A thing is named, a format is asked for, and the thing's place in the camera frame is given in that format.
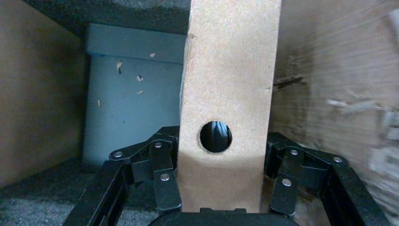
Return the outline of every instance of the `wooden wall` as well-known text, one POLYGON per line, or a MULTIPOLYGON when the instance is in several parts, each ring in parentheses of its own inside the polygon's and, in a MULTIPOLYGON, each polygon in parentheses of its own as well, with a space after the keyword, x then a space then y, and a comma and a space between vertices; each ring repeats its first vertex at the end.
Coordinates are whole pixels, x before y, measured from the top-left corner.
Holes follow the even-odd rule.
POLYGON ((80 49, 76 36, 21 0, 0 1, 0 186, 78 155, 80 49))
POLYGON ((396 8, 397 0, 283 0, 274 80, 301 79, 275 89, 270 125, 346 157, 392 216, 399 143, 387 138, 395 125, 383 121, 399 107, 399 48, 388 17, 396 8))

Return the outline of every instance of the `circular hole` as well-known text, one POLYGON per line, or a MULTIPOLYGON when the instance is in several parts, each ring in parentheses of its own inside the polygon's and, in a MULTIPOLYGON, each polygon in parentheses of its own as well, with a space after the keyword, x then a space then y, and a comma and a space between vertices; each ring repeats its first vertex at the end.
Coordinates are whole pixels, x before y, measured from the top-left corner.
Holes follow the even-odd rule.
POLYGON ((202 146, 211 153, 222 153, 229 148, 232 140, 229 127, 221 121, 210 121, 199 132, 202 146))

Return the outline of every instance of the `brown cardboard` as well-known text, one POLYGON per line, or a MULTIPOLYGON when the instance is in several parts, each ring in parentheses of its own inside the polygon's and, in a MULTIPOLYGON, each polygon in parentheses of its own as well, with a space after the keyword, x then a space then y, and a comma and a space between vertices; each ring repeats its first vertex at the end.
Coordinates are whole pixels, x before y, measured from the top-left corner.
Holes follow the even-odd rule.
POLYGON ((279 13, 279 0, 192 1, 177 163, 183 211, 259 211, 279 13), (209 121, 231 130, 222 154, 198 141, 209 121))
POLYGON ((21 0, 0 1, 0 186, 78 155, 80 40, 21 0))

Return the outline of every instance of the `plywood panel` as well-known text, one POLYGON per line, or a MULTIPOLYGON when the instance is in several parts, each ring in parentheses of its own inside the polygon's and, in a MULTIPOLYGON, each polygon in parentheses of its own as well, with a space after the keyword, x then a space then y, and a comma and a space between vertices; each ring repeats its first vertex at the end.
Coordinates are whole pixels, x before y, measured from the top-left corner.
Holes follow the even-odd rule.
POLYGON ((80 150, 80 40, 20 0, 0 1, 0 186, 80 150))
POLYGON ((346 157, 377 202, 398 214, 399 145, 382 123, 399 107, 399 48, 388 19, 395 8, 395 0, 284 0, 275 80, 303 79, 273 93, 270 130, 346 157), (327 100, 374 103, 342 114, 327 100))

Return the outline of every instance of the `cardboard strip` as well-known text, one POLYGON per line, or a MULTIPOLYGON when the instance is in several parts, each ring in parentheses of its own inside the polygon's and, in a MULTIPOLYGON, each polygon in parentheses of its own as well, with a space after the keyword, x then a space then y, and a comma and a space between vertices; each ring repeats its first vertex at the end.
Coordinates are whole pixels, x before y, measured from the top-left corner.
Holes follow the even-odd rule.
POLYGON ((183 211, 259 212, 280 5, 192 0, 177 163, 183 211), (210 121, 231 130, 223 153, 201 144, 210 121))

